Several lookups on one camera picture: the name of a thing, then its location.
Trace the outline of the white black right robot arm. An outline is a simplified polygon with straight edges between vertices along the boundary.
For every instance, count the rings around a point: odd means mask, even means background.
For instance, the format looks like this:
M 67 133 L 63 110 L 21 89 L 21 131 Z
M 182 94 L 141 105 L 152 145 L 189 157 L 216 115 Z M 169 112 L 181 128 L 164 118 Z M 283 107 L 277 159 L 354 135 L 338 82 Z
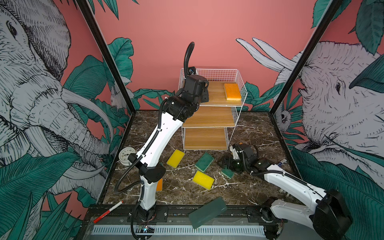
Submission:
M 256 146 L 234 144 L 230 151 L 231 156 L 218 162 L 223 170 L 258 177 L 301 202 L 298 205 L 270 197 L 256 209 L 254 215 L 266 223 L 264 233 L 268 240 L 276 240 L 281 235 L 285 221 L 309 227 L 324 240 L 345 238 L 353 218 L 340 192 L 326 191 L 295 177 L 278 164 L 261 158 Z

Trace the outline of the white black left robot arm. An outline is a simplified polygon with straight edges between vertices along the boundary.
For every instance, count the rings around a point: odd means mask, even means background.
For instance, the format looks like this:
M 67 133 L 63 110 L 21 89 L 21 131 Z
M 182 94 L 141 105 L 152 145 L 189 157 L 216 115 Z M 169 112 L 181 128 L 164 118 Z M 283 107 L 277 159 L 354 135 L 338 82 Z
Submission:
M 141 185 L 137 209 L 145 213 L 156 205 L 158 181 L 165 175 L 166 169 L 159 159 L 174 133 L 199 109 L 201 103 L 208 102 L 209 81 L 198 74 L 195 67 L 184 68 L 184 85 L 178 92 L 164 100 L 158 111 L 158 123 L 144 146 L 136 153 L 129 154 L 126 160 L 131 165 L 115 185 L 114 193 L 124 193 L 135 185 Z M 133 169 L 139 170 L 140 180 L 120 189 L 120 184 Z

